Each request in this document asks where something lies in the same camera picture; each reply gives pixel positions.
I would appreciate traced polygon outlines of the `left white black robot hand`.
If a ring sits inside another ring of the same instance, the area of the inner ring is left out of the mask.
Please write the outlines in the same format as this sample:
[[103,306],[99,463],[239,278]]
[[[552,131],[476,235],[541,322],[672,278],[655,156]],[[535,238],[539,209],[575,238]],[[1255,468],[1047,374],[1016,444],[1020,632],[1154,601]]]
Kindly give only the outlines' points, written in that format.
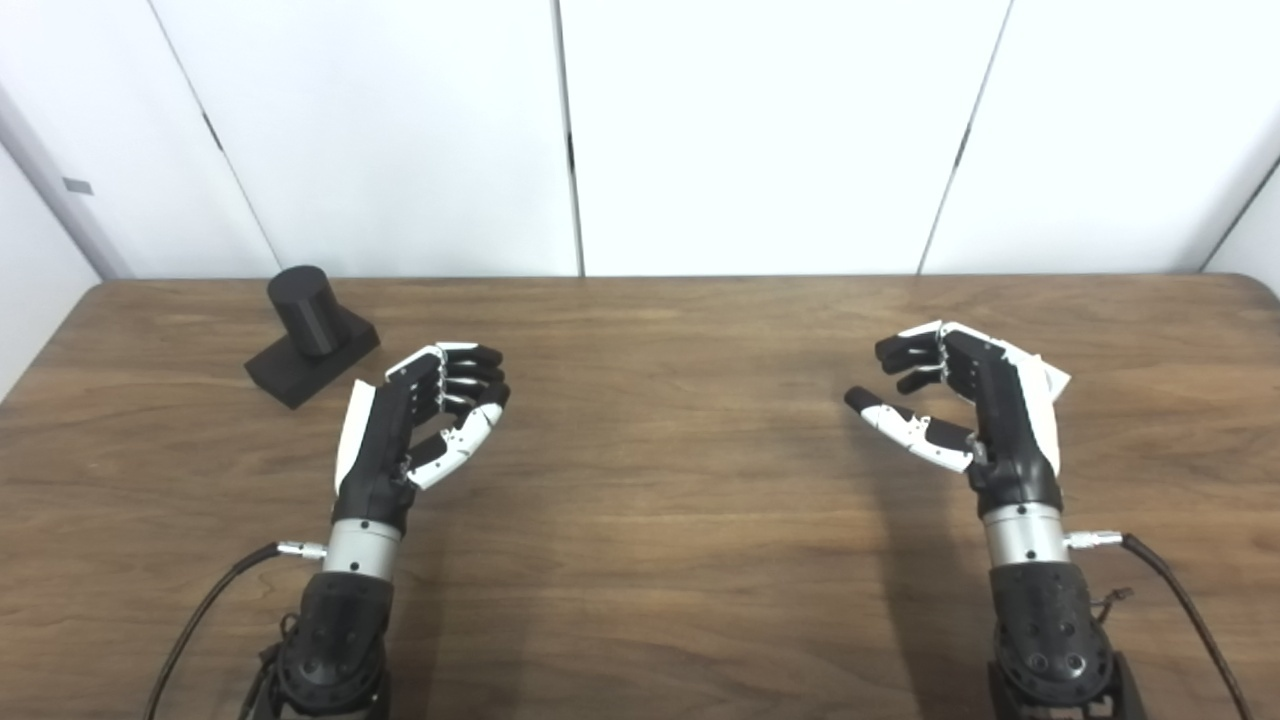
[[416,495],[463,466],[509,401],[500,351],[470,342],[425,345],[372,386],[356,380],[335,459],[332,523],[406,533]]

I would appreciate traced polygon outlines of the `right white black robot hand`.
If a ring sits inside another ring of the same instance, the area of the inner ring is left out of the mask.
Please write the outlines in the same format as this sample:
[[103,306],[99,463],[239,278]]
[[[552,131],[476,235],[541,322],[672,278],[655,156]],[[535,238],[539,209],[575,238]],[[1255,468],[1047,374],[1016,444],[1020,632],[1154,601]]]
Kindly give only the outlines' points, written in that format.
[[1055,402],[1071,377],[1007,341],[957,322],[936,320],[874,347],[896,389],[950,388],[969,402],[975,427],[927,416],[854,386],[844,401],[868,425],[911,455],[968,478],[986,516],[1010,506],[1062,511]]

